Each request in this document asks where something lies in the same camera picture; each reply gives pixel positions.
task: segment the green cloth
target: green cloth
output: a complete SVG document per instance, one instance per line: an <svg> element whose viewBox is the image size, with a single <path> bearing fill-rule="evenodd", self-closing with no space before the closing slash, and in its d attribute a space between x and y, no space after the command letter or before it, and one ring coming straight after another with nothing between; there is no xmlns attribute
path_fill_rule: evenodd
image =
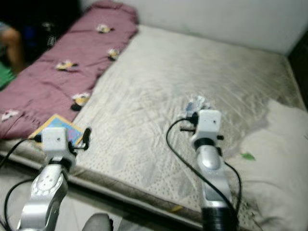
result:
<svg viewBox="0 0 308 231"><path fill-rule="evenodd" d="M0 62L0 90L3 90L10 82L15 79L15 75L10 68Z"/></svg>

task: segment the white pillow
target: white pillow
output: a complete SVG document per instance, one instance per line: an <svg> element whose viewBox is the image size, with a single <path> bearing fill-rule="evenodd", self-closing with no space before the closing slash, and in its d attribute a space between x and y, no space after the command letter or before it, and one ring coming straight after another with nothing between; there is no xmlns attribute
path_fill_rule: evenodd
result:
<svg viewBox="0 0 308 231"><path fill-rule="evenodd" d="M308 113L274 100L268 109L267 125L245 137L227 162L239 171L243 199L258 211L254 220L264 231L307 231ZM234 174L227 170L227 176L237 192Z"/></svg>

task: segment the green leaf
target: green leaf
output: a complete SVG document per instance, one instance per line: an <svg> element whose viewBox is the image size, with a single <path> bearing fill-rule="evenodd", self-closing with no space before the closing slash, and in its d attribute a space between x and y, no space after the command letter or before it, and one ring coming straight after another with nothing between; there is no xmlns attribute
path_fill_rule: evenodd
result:
<svg viewBox="0 0 308 231"><path fill-rule="evenodd" d="M250 153L242 153L241 156L242 156L242 158L244 158L246 160L256 160L255 157L253 155L251 155Z"/></svg>

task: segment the colorful book cover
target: colorful book cover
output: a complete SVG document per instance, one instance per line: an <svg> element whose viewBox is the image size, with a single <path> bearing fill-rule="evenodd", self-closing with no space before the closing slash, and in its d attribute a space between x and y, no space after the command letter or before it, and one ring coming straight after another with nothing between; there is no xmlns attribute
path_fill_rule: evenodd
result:
<svg viewBox="0 0 308 231"><path fill-rule="evenodd" d="M67 128L68 141L72 141L74 145L78 144L81 141L83 131L76 125L72 124L71 122L69 122L68 120L66 120L65 118L63 118L58 114L54 114L52 117L50 117L41 127L35 130L29 136L29 138L41 134L44 128L59 128L59 127Z"/></svg>

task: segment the floor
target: floor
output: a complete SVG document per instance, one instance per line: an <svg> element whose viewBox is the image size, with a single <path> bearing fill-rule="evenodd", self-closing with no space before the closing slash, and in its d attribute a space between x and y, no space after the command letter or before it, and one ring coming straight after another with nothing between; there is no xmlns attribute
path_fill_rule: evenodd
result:
<svg viewBox="0 0 308 231"><path fill-rule="evenodd" d="M2 218L4 199L8 190L16 183L33 175L29 169L26 170L14 163L0 170L0 215ZM31 183L26 183L19 186L11 195L8 214L12 227L17 227L21 211L30 195L30 185ZM138 211L127 210L127 206L123 203L115 203L101 196L98 198L90 192L70 187L67 197L61 204L56 231L82 231L88 218L98 212L109 214L114 221L114 231L173 231L178 230L179 227L183 228L181 224L162 221L159 217L140 217Z"/></svg>

